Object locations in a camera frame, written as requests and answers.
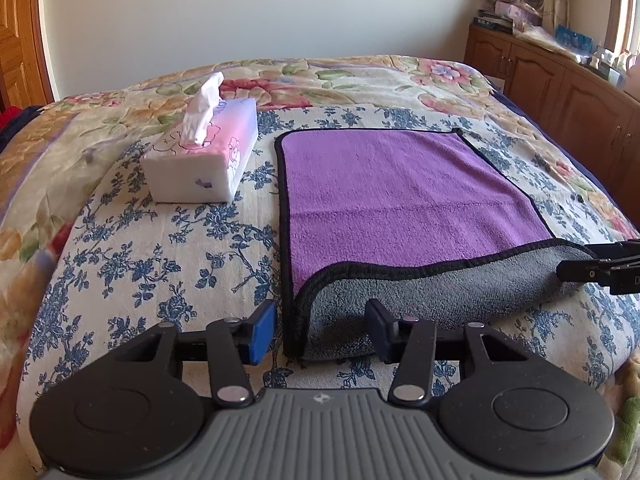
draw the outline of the metal screw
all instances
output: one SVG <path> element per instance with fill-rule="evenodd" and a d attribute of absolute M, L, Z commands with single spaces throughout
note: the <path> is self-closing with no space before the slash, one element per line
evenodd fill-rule
<path fill-rule="evenodd" d="M 244 402 L 249 398 L 249 390 L 244 386 L 223 386 L 218 390 L 217 395 L 225 402 Z"/>
<path fill-rule="evenodd" d="M 424 390 L 415 384 L 401 384 L 394 388 L 394 396 L 406 402 L 415 402 L 424 398 Z"/>

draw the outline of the cabinet handle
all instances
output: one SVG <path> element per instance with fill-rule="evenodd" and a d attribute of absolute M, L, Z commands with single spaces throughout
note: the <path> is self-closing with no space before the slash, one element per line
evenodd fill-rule
<path fill-rule="evenodd" d="M 616 132 L 613 134 L 613 137 L 611 137 L 611 147 L 613 148 L 613 146 L 616 143 L 616 139 L 618 138 L 620 131 L 622 131 L 622 127 L 621 126 L 616 126 Z"/>

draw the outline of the white cloth with blue flowers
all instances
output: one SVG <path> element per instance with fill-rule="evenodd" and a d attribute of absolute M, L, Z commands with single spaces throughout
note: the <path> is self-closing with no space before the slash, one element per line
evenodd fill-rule
<path fill-rule="evenodd" d="M 466 139 L 532 198 L 555 235 L 581 243 L 614 240 L 591 206 L 551 176 L 526 136 L 507 134 L 491 120 L 372 105 L 260 112 L 254 155 L 235 201 L 222 205 L 155 204 L 140 167 L 141 154 L 156 138 L 149 137 L 122 153 L 81 211 L 38 314 L 18 398 L 18 430 L 34 463 L 29 412 L 52 384 L 159 321 L 202 330 L 225 316 L 249 315 L 265 298 L 279 302 L 274 139 L 298 128 L 350 126 L 462 127 Z M 494 326 L 599 385 L 639 341 L 638 298 L 609 296 L 589 284 Z M 368 356 L 292 361 L 282 354 L 280 330 L 262 364 L 247 370 L 255 390 L 377 386 L 386 394 L 393 366 Z M 444 393 L 457 375 L 456 363 L 437 363 L 434 394 Z M 206 365 L 185 365 L 184 379 L 209 394 Z"/>

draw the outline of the gray towel underside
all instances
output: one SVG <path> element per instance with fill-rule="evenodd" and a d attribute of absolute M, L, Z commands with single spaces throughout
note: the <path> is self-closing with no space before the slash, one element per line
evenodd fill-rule
<path fill-rule="evenodd" d="M 455 329 L 471 321 L 498 320 L 575 290 L 580 284 L 560 282 L 556 267 L 562 260 L 589 259 L 584 250 L 558 245 L 424 278 L 331 282 L 313 300 L 303 358 L 371 354 L 363 318 L 371 298 L 396 317 L 433 319 L 440 328 Z"/>

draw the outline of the floral bedspread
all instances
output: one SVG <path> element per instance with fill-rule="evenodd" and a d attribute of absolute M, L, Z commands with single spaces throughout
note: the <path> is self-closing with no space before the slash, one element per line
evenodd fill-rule
<path fill-rule="evenodd" d="M 140 153 L 217 70 L 225 74 L 223 98 L 250 96 L 258 103 L 260 139 L 236 200 L 156 205 Z M 28 431 L 36 395 L 156 322 L 199 330 L 213 319 L 246 315 L 263 298 L 278 300 L 273 140 L 296 128 L 351 126 L 460 126 L 532 197 L 556 235 L 577 242 L 637 235 L 557 148 L 462 64 L 398 56 L 248 60 L 67 98 L 47 107 L 0 155 L 0 449 L 17 425 L 39 465 Z M 498 327 L 599 385 L 640 340 L 638 299 L 587 285 Z M 291 362 L 277 339 L 250 373 L 256 389 L 375 384 L 385 390 L 392 368 L 368 357 Z M 434 393 L 456 375 L 455 364 L 439 363 Z M 185 379 L 206 390 L 203 367 L 185 366 Z"/>

